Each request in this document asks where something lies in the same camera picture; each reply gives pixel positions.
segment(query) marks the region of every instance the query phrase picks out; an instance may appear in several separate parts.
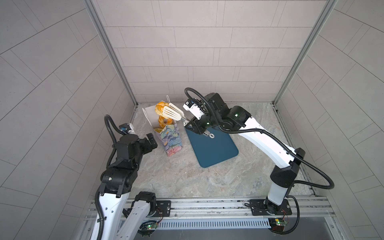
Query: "black mounting plate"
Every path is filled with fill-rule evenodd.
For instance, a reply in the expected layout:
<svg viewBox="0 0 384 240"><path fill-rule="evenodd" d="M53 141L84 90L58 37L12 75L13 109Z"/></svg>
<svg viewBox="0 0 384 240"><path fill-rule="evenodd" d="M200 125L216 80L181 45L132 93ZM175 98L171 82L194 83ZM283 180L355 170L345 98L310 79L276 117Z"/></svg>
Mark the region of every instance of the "black mounting plate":
<svg viewBox="0 0 384 240"><path fill-rule="evenodd" d="M256 208L252 209L251 208L252 216L271 215L266 210L262 210L262 209L265 209L264 199L251 199L251 200L249 200L249 204L259 208L259 209L256 209ZM292 215L291 206L289 205L287 199L284 199L282 204L281 204L281 210L280 210L281 215L284 215L283 210L285 211L286 215Z"/></svg>
<svg viewBox="0 0 384 240"><path fill-rule="evenodd" d="M170 201L156 201L156 207L163 211L163 217L170 216ZM160 217L159 211L156 211L151 217Z"/></svg>

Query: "beige tile wall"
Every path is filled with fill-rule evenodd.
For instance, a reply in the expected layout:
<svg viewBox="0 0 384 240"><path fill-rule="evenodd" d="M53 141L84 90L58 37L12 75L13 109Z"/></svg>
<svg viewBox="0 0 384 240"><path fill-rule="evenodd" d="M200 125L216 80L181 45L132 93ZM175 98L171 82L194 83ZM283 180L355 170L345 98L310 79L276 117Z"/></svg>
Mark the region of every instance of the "beige tile wall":
<svg viewBox="0 0 384 240"><path fill-rule="evenodd" d="M94 0L139 102L272 101L324 3Z"/></svg>
<svg viewBox="0 0 384 240"><path fill-rule="evenodd" d="M0 239L76 236L133 109L81 0L0 1Z"/></svg>
<svg viewBox="0 0 384 240"><path fill-rule="evenodd" d="M384 239L383 12L381 0L339 0L277 104L295 147L335 182L317 191L350 240Z"/></svg>

